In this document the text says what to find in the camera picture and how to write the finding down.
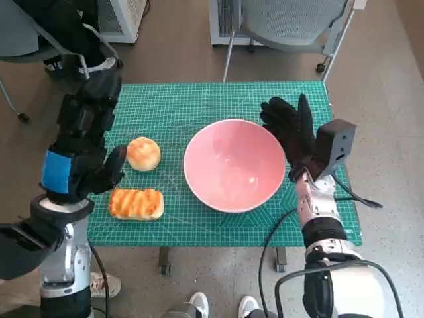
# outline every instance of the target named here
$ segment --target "floor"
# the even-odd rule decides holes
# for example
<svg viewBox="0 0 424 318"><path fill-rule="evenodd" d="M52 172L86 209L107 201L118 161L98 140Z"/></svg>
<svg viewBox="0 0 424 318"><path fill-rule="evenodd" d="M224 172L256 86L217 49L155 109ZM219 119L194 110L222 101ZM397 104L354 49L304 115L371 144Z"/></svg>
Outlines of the floor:
<svg viewBox="0 0 424 318"><path fill-rule="evenodd" d="M207 1L181 4L154 0L137 45L118 46L126 83L221 79L226 50L209 43ZM265 48L250 55L237 48L229 81L316 80L314 65L320 60ZM51 82L38 64L2 63L0 74L13 101L33 120L23 127L0 98L0 221L11 222L28 215L30 200L41 192L37 182L44 152L56 132L60 100L69 89ZM355 16L328 88L335 115L358 125L348 159L352 186L385 207L373 211L358 205L364 239L359 252L392 275L405 316L424 317L424 83L394 0L369 1L365 12ZM160 317L168 306L198 290L209 297L211 317L236 317L243 295L258 296L259 248L177 248L170 278L157 273L157 248L99 248L99 252L107 271L123 281L121 294L111 303L114 318ZM303 267L302 248L288 250L288 258L289 271ZM278 277L270 255L265 286L271 308ZM303 282L288 285L283 291L286 316L305 317ZM382 285L385 317L397 317L388 286L383 281ZM29 275L0 286L0 295L31 300L37 299L36 290L36 275Z"/></svg>

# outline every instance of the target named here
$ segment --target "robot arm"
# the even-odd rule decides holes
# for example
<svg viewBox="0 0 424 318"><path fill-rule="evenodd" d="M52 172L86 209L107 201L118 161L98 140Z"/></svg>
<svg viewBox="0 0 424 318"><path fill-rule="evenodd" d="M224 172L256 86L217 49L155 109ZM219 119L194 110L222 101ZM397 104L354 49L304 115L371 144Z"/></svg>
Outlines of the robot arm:
<svg viewBox="0 0 424 318"><path fill-rule="evenodd" d="M106 161L104 133L113 124L121 91L116 70L93 75L76 95L63 99L58 136L48 149L41 187L30 217L0 225L0 279L10 280L40 268L41 317L91 315L88 215L90 193L113 189L123 177L126 146L116 147Z"/></svg>
<svg viewBox="0 0 424 318"><path fill-rule="evenodd" d="M321 269L305 275L303 305L307 314L312 318L383 317L382 289L370 267L361 264L322 271L362 260L347 239L334 198L336 182L331 176L350 154L356 127L335 119L319 127L315 138L304 95L299 98L298 109L278 97L261 106L264 127L280 141L292 166L289 178L296 183L305 269ZM288 276L276 284L279 318L283 317L279 288Z"/></svg>
<svg viewBox="0 0 424 318"><path fill-rule="evenodd" d="M362 259L347 240L334 199L335 188L333 177L313 181L308 172L296 182L305 269ZM381 318L384 312L381 286L368 266L307 274L303 305L310 317Z"/></svg>

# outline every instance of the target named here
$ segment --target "black cable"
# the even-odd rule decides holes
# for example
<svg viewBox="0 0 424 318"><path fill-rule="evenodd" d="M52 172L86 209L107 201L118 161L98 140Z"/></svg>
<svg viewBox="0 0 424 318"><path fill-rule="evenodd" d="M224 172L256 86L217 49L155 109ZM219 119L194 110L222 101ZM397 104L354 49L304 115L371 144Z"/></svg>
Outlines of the black cable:
<svg viewBox="0 0 424 318"><path fill-rule="evenodd" d="M327 267L324 267L324 268L313 268L313 269L309 269L309 270L298 270L296 272L287 274L284 277L281 277L276 282L276 285L275 285L275 288L274 288L278 318L284 318L283 308L282 308L281 299L280 299L280 286L283 283L285 283L286 281L288 281L292 278L298 277L298 276L303 276L303 275L318 273L318 272L328 272L329 270L340 270L342 268L348 268L348 267L357 266L357 265L374 267L383 274L383 276L385 277L385 279L389 283L390 289L392 290L392 293L393 293L393 296L394 296L394 299L395 299L395 302L396 302L397 313L399 314L400 318L404 318L405 316L403 315L403 310L402 310L402 305L400 303L399 293L396 290L395 284L393 283L393 280L390 278L390 275L380 265L378 265L377 263L371 262L369 260L349 260L349 261L346 261L346 262L343 262L343 263L340 263L340 264L330 265L330 266L327 266Z"/></svg>
<svg viewBox="0 0 424 318"><path fill-rule="evenodd" d="M258 271L258 283L259 283L259 294L260 294L260 300L262 302L262 308L264 310L265 313L265 317L268 318L268 308L266 307L266 302L265 302L265 296L264 296L264 288L262 287L262 267L264 265L264 257L265 257L265 252L266 249L270 246L271 243L271 239L274 236L274 233L277 231L278 227L280 227L281 223L283 223L283 221L289 216L291 215L293 212L296 211L295 209L290 210L289 212L287 212L286 214L284 214L278 221L277 223L274 225L274 228L272 229L270 235L268 235L268 238L266 239L265 242L265 247L262 250L262 255L260 256L260 262L259 262L259 271Z"/></svg>
<svg viewBox="0 0 424 318"><path fill-rule="evenodd" d="M101 262L100 256L98 255L97 251L95 250L94 246L92 245L92 243L90 241L88 241L88 244L90 246L91 252L93 253L95 260L97 261L99 267L100 267L100 272L101 275L103 276L103 280L105 281L105 311L104 314L106 316L106 318L110 318L109 316L109 304L110 304L110 297L109 297L109 283L107 281L107 276L106 276L106 271L105 271L105 267L103 266L103 263Z"/></svg>
<svg viewBox="0 0 424 318"><path fill-rule="evenodd" d="M148 15L150 8L152 7L152 3L150 2L150 0L146 1L146 6L144 7L144 11L143 11L143 16L141 16L141 18L143 19L145 16Z"/></svg>
<svg viewBox="0 0 424 318"><path fill-rule="evenodd" d="M100 309L100 308L93 308L93 310L100 311L101 313L103 313L104 315L106 315L106 311L104 311L103 309Z"/></svg>
<svg viewBox="0 0 424 318"><path fill-rule="evenodd" d="M349 195L352 196L353 201L361 202L362 204L366 205L367 207L371 207L372 209L383 208L383 205L379 204L378 202L368 200L368 199L363 199L359 195L355 194L355 192L353 192L347 185L342 183L342 181L340 181L338 177L336 177L336 174L332 174L331 176L343 190L345 190Z"/></svg>

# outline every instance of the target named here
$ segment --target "white radiator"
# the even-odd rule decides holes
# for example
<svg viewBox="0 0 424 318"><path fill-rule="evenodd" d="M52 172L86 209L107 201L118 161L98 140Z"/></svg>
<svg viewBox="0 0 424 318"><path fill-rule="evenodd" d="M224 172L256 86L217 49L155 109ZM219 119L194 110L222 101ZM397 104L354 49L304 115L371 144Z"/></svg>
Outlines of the white radiator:
<svg viewBox="0 0 424 318"><path fill-rule="evenodd" d="M146 0L98 0L99 28L107 42L135 43Z"/></svg>

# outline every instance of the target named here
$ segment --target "table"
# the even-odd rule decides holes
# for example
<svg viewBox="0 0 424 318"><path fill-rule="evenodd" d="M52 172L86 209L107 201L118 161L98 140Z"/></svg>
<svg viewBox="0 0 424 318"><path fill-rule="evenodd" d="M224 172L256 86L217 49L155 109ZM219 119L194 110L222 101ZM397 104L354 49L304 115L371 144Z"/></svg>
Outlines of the table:
<svg viewBox="0 0 424 318"><path fill-rule="evenodd" d="M89 218L89 239L103 246L263 246L274 223L296 206L294 186L288 178L254 211L221 213L204 206L189 190L182 168L184 152L202 127L227 118L260 123L262 101L277 95L297 105L300 93L309 100L315 130L332 118L320 81L124 85L113 128L105 135L106 147L111 150L147 136L159 144L162 161L151 172L136 172L125 163L125 178L119 187L160 190L166 209L157 221L120 221L107 210L110 193L92 196L95 210ZM339 168L337 175L348 184L344 168ZM336 195L344 193L338 188ZM354 203L337 205L348 239L361 245ZM295 214L276 232L272 246L303 246Z"/></svg>

